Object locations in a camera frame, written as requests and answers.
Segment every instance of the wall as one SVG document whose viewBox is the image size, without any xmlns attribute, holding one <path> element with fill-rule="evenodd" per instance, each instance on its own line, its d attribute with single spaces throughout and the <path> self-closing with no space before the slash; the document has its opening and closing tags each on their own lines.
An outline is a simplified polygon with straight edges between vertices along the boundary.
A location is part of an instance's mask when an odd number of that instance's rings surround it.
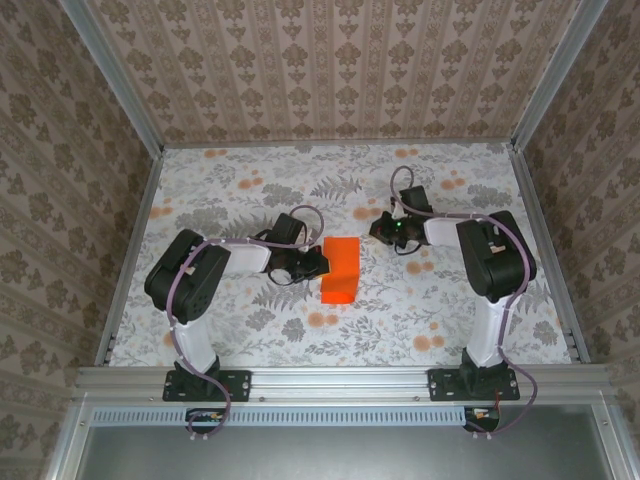
<svg viewBox="0 0 640 480">
<path fill-rule="evenodd" d="M 525 155 L 593 360 L 640 440 L 640 1 L 611 0 Z"/>
<path fill-rule="evenodd" d="M 150 162 L 55 1 L 0 2 L 0 478 L 37 478 L 93 363 Z"/>
<path fill-rule="evenodd" d="M 577 0 L 90 0 L 166 143 L 509 137 Z"/>
</svg>

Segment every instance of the cable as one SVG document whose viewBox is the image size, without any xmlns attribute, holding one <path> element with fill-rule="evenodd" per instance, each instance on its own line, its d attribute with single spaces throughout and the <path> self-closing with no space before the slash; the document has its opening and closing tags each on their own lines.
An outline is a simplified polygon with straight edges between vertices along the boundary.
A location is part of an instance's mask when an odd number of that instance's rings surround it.
<svg viewBox="0 0 640 480">
<path fill-rule="evenodd" d="M 527 252 L 526 252 L 526 250 L 524 248 L 524 245 L 522 245 L 522 243 L 520 242 L 518 237 L 516 237 L 516 235 L 511 230 L 509 230 L 509 228 L 506 225 L 504 225 L 502 222 L 499 222 L 495 218 L 490 217 L 489 215 L 484 215 L 484 214 L 481 214 L 481 213 L 454 213 L 454 214 L 441 214 L 440 213 L 439 214 L 439 213 L 432 213 L 432 212 L 422 212 L 420 210 L 416 210 L 415 208 L 409 207 L 408 205 L 405 205 L 402 202 L 402 199 L 400 198 L 400 196 L 398 195 L 398 193 L 396 192 L 396 189 L 394 187 L 396 176 L 398 175 L 398 172 L 400 172 L 402 170 L 406 170 L 406 171 L 409 172 L 409 174 L 411 176 L 411 179 L 409 181 L 410 182 L 409 183 L 409 188 L 411 188 L 413 186 L 414 174 L 413 174 L 413 170 L 411 170 L 411 168 L 406 166 L 406 165 L 402 165 L 402 166 L 396 168 L 394 170 L 393 174 L 391 175 L 391 180 L 389 182 L 389 187 L 391 188 L 391 196 L 395 199 L 396 202 L 398 202 L 398 204 L 402 208 L 404 208 L 405 210 L 407 210 L 409 212 L 415 213 L 417 215 L 422 215 L 424 217 L 432 217 L 432 218 L 438 218 L 438 217 L 439 218 L 447 218 L 447 217 L 451 217 L 451 218 L 468 218 L 468 219 L 476 219 L 476 218 L 478 218 L 478 219 L 487 221 L 487 222 L 491 223 L 492 225 L 498 227 L 498 229 L 500 229 L 502 232 L 504 232 L 505 235 L 507 235 L 507 237 L 509 237 L 509 240 L 511 240 L 513 242 L 513 244 L 515 245 L 516 249 L 518 250 L 518 253 L 522 257 L 522 263 L 523 263 L 523 266 L 524 266 L 524 276 L 523 276 L 523 279 L 522 279 L 522 284 L 509 297 L 509 299 L 505 303 L 504 310 L 503 310 L 503 313 L 502 313 L 502 323 L 500 324 L 500 333 L 498 335 L 497 348 L 498 348 L 498 353 L 500 354 L 500 358 L 502 358 L 502 360 L 507 365 L 509 365 L 513 370 L 515 370 L 516 372 L 520 373 L 521 375 L 524 375 L 531 382 L 531 386 L 533 388 L 533 391 L 531 392 L 531 397 L 529 397 L 529 401 L 524 406 L 522 412 L 520 412 L 520 415 L 518 415 L 518 417 L 516 417 L 515 420 L 513 420 L 511 423 L 505 425 L 504 427 L 498 428 L 497 430 L 489 433 L 489 432 L 486 432 L 482 427 L 480 427 L 478 425 L 475 425 L 474 423 L 467 422 L 472 427 L 476 428 L 479 432 L 483 432 L 487 436 L 496 435 L 498 433 L 505 432 L 505 431 L 509 430 L 510 428 L 512 428 L 514 425 L 516 425 L 518 422 L 520 422 L 520 420 L 522 420 L 522 418 L 529 412 L 529 410 L 533 406 L 533 403 L 536 400 L 536 397 L 538 396 L 538 383 L 535 381 L 533 376 L 529 372 L 527 372 L 524 368 L 516 365 L 511 360 L 509 360 L 509 358 L 506 356 L 506 354 L 504 353 L 504 350 L 502 348 L 502 345 L 504 343 L 504 337 L 505 337 L 506 330 L 507 330 L 507 323 L 509 321 L 509 310 L 511 309 L 511 306 L 516 301 L 516 299 L 520 295 L 522 295 L 522 293 L 524 293 L 524 291 L 527 289 L 527 285 L 529 284 L 529 280 L 531 279 L 531 266 L 529 265 L 529 258 L 527 257 Z"/>
<path fill-rule="evenodd" d="M 306 242 L 298 244 L 298 245 L 283 245 L 283 244 L 279 244 L 279 243 L 265 242 L 265 241 L 262 241 L 262 240 L 254 240 L 254 239 L 249 238 L 249 237 L 242 238 L 242 239 L 241 238 L 213 238 L 213 239 L 205 240 L 204 242 L 202 242 L 200 245 L 198 245 L 191 252 L 191 254 L 187 257 L 187 259 L 184 261 L 184 263 L 180 266 L 180 270 L 178 270 L 178 274 L 176 275 L 176 278 L 173 279 L 173 283 L 171 284 L 171 287 L 169 288 L 169 294 L 167 295 L 166 311 L 167 311 L 167 318 L 169 319 L 169 325 L 170 325 L 169 331 L 171 333 L 171 339 L 173 340 L 173 345 L 174 345 L 174 347 L 176 349 L 176 352 L 178 353 L 178 358 L 182 361 L 182 363 L 185 366 L 185 368 L 187 370 L 189 370 L 193 375 L 195 375 L 198 378 L 201 378 L 202 380 L 205 380 L 205 381 L 207 381 L 209 383 L 212 383 L 224 395 L 225 412 L 224 412 L 222 418 L 220 419 L 220 422 L 218 423 L 218 425 L 211 432 L 209 432 L 209 435 L 215 435 L 216 433 L 218 433 L 220 431 L 220 429 L 222 428 L 222 426 L 224 425 L 224 423 L 229 418 L 229 413 L 231 412 L 231 397 L 229 396 L 229 392 L 227 391 L 227 389 L 224 388 L 224 386 L 222 386 L 222 384 L 220 382 L 218 382 L 215 378 L 210 377 L 208 375 L 205 375 L 202 372 L 199 372 L 191 364 L 191 362 L 189 362 L 189 360 L 187 359 L 187 357 L 184 354 L 184 351 L 180 347 L 180 343 L 178 342 L 178 336 L 176 334 L 176 328 L 175 328 L 176 323 L 178 323 L 178 321 L 173 316 L 173 310 L 172 310 L 173 300 L 174 300 L 174 297 L 175 297 L 175 294 L 176 294 L 176 290 L 178 289 L 178 285 L 180 284 L 180 280 L 182 279 L 184 274 L 187 272 L 187 269 L 193 263 L 193 261 L 198 256 L 198 254 L 209 245 L 224 245 L 224 244 L 246 245 L 246 244 L 253 244 L 253 245 L 261 245 L 261 246 L 264 246 L 264 247 L 278 247 L 278 248 L 302 248 L 302 247 L 313 245 L 320 238 L 320 236 L 322 235 L 322 232 L 324 231 L 324 217 L 322 216 L 322 212 L 320 212 L 320 210 L 318 210 L 316 207 L 314 207 L 312 205 L 300 205 L 300 206 L 297 206 L 293 210 L 291 210 L 291 212 L 289 214 L 293 215 L 294 212 L 296 212 L 298 210 L 301 210 L 301 209 L 313 210 L 318 215 L 318 217 L 320 218 L 320 229 L 318 231 L 318 234 L 314 238 L 309 239 Z M 194 437 L 195 432 L 193 431 L 192 424 L 193 424 L 193 418 L 190 419 L 190 422 L 189 422 L 189 425 L 188 425 L 187 429 L 189 430 L 189 433 L 191 433 L 192 437 L 195 438 Z"/>
<path fill-rule="evenodd" d="M 191 433 L 191 440 L 195 440 L 196 435 L 197 435 L 197 434 L 196 434 L 196 432 L 194 432 L 194 431 L 193 431 L 193 422 L 195 421 L 195 419 L 196 419 L 196 418 L 199 418 L 199 417 L 210 417 L 210 416 L 211 416 L 211 413 L 210 413 L 210 412 L 204 412 L 204 411 L 203 411 L 203 412 L 195 412 L 194 414 L 192 414 L 192 415 L 189 417 L 189 422 L 187 423 L 187 431 L 188 431 L 189 433 Z M 213 434 L 214 434 L 214 432 L 215 432 L 215 428 L 214 428 L 213 430 L 211 430 L 210 432 L 203 433 L 203 434 L 202 434 L 202 439 L 203 439 L 203 440 L 206 440 L 207 438 L 209 438 L 209 435 L 210 435 L 210 434 L 211 434 L 211 435 L 213 435 Z"/>
<path fill-rule="evenodd" d="M 411 255 L 412 253 L 416 253 L 418 250 L 420 250 L 420 247 L 422 246 L 422 244 L 418 244 L 418 246 L 416 248 L 414 248 L 413 250 L 411 250 L 410 252 L 399 252 L 398 251 L 398 245 L 394 245 L 393 246 L 393 250 L 396 252 L 396 254 L 398 254 L 400 257 L 404 257 L 405 255 Z"/>
<path fill-rule="evenodd" d="M 269 280 L 271 280 L 273 283 L 275 283 L 275 284 L 276 284 L 276 285 L 278 285 L 279 287 L 289 287 L 289 286 L 291 286 L 291 285 L 293 285 L 293 284 L 294 284 L 294 281 L 293 281 L 293 280 L 291 280 L 289 283 L 279 283 L 279 282 L 276 282 L 276 281 L 274 280 L 273 276 L 271 275 L 273 272 L 274 272 L 273 270 L 269 270 L 269 271 L 267 272 L 267 277 L 269 277 Z"/>
</svg>

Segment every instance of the floral tablecloth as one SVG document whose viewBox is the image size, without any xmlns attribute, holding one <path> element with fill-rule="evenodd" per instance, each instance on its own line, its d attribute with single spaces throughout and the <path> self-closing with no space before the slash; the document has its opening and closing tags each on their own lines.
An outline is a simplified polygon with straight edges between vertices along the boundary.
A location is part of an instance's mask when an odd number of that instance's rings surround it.
<svg viewBox="0 0 640 480">
<path fill-rule="evenodd" d="M 423 247 L 399 257 L 366 234 L 389 208 L 389 177 L 399 165 L 413 168 L 436 211 L 513 213 L 539 273 L 514 314 L 506 352 L 520 363 L 569 363 L 506 146 L 423 144 L 166 151 L 110 364 L 174 361 L 167 319 L 143 284 L 181 229 L 246 236 L 303 203 L 324 213 L 325 235 L 360 237 L 356 301 L 322 305 L 319 280 L 278 287 L 265 275 L 226 275 L 204 320 L 223 365 L 459 363 L 475 311 L 460 253 Z M 407 179 L 398 181 L 401 189 Z M 313 212 L 299 216 L 317 226 Z"/>
</svg>

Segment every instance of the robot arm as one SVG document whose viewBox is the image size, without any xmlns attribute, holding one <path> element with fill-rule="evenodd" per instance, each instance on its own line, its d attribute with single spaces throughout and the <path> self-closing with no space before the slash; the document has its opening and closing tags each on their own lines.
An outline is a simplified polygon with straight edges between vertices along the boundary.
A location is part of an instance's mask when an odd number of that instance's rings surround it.
<svg viewBox="0 0 640 480">
<path fill-rule="evenodd" d="M 290 215 L 281 214 L 274 227 L 257 235 L 269 244 L 296 245 L 306 226 Z M 161 311 L 166 310 L 169 289 L 191 252 L 204 242 L 201 235 L 182 230 L 162 255 L 145 281 L 145 293 Z M 208 245 L 196 256 L 176 289 L 172 312 L 177 320 L 176 340 L 180 350 L 201 373 L 217 365 L 217 355 L 204 319 L 223 273 L 266 273 L 284 269 L 292 283 L 328 273 L 329 264 L 319 246 L 306 252 L 292 248 L 267 247 L 254 243 Z"/>
<path fill-rule="evenodd" d="M 422 186 L 402 190 L 400 198 L 403 204 L 412 209 L 433 212 Z M 476 368 L 501 364 L 498 339 L 505 305 L 522 285 L 525 274 L 522 256 L 516 245 L 487 220 L 432 218 L 404 212 L 393 198 L 391 203 L 394 213 L 383 212 L 380 219 L 373 222 L 369 233 L 387 245 L 394 245 L 396 250 L 405 249 L 409 241 L 417 242 L 420 246 L 447 246 L 459 250 L 469 283 L 478 295 L 476 321 L 465 355 Z M 509 229 L 524 247 L 529 262 L 529 281 L 533 280 L 536 275 L 535 260 L 513 215 L 501 211 L 489 217 Z"/>
</svg>

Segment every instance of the aluminum frame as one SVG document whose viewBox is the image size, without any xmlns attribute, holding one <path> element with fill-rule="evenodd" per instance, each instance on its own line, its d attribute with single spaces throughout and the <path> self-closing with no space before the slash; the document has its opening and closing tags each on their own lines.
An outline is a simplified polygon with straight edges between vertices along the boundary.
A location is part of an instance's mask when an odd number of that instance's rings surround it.
<svg viewBox="0 0 640 480">
<path fill-rule="evenodd" d="M 511 136 L 517 148 L 524 149 L 531 140 L 606 4 L 607 0 L 585 0 L 578 5 Z"/>
<path fill-rule="evenodd" d="M 204 142 L 204 143 L 168 143 L 167 150 L 188 150 L 192 148 L 236 148 L 236 147 L 320 147 L 324 145 L 430 145 L 430 144 L 472 144 L 472 143 L 509 143 L 509 137 L 466 138 L 341 138 L 335 140 L 274 140 L 257 142 Z"/>
<path fill-rule="evenodd" d="M 432 402 L 427 371 L 432 367 L 331 367 L 250 368 L 253 372 L 249 402 L 232 408 L 256 407 L 402 407 L 475 406 L 492 402 Z M 539 405 L 592 405 L 594 413 L 607 415 L 613 398 L 604 365 L 532 365 L 525 367 L 539 386 Z M 80 369 L 71 406 L 56 446 L 47 480 L 75 480 L 96 408 L 144 406 L 166 408 L 220 407 L 217 402 L 169 404 L 162 401 L 167 367 L 89 367 Z M 531 383 L 518 374 L 522 399 L 504 402 L 523 405 L 531 394 Z M 633 459 L 621 448 L 621 423 L 610 420 L 601 432 L 616 480 L 633 475 Z"/>
<path fill-rule="evenodd" d="M 522 202 L 529 217 L 531 231 L 533 232 L 536 245 L 540 250 L 542 268 L 549 281 L 549 289 L 553 292 L 553 300 L 558 310 L 558 316 L 564 327 L 569 330 L 570 337 L 572 337 L 575 349 L 578 352 L 579 360 L 583 363 L 588 363 L 591 360 L 589 351 L 587 350 L 587 344 L 580 330 L 578 317 L 576 316 L 567 284 L 562 275 L 560 262 L 553 248 L 551 234 L 547 228 L 547 222 L 544 219 L 542 207 L 536 195 L 536 189 L 533 185 L 524 153 L 522 149 L 516 147 L 509 151 L 509 156 L 518 187 L 520 188 L 520 193 L 522 194 Z"/>
<path fill-rule="evenodd" d="M 62 7 L 69 16 L 80 38 L 89 49 L 91 57 L 104 75 L 118 102 L 129 117 L 151 158 L 156 160 L 162 154 L 161 132 L 147 115 L 142 100 L 129 82 L 127 74 L 118 62 L 107 40 L 102 36 L 89 5 L 84 0 L 61 0 Z"/>
<path fill-rule="evenodd" d="M 102 331 L 102 337 L 100 339 L 100 345 L 96 353 L 96 359 L 94 365 L 104 365 L 108 363 L 108 353 L 112 347 L 111 342 L 115 341 L 115 334 L 120 326 L 120 320 L 122 319 L 122 313 L 127 302 L 127 296 L 129 295 L 129 287 L 131 286 L 131 279 L 136 270 L 136 263 L 138 260 L 138 254 L 140 253 L 140 246 L 142 245 L 142 239 L 144 237 L 144 231 L 149 221 L 149 214 L 151 213 L 151 207 L 153 205 L 153 198 L 160 182 L 160 173 L 162 173 L 162 165 L 164 157 L 153 160 L 151 164 L 151 170 L 149 172 L 149 178 L 147 179 L 147 185 L 140 201 L 140 209 L 136 216 L 136 221 L 133 224 L 133 230 L 131 231 L 131 238 L 129 239 L 129 246 L 127 247 L 127 253 L 124 257 L 123 268 L 120 271 L 118 277 L 118 283 L 116 289 L 113 292 L 113 298 L 111 300 L 111 306 L 107 319 L 105 321 L 104 330 Z"/>
</svg>

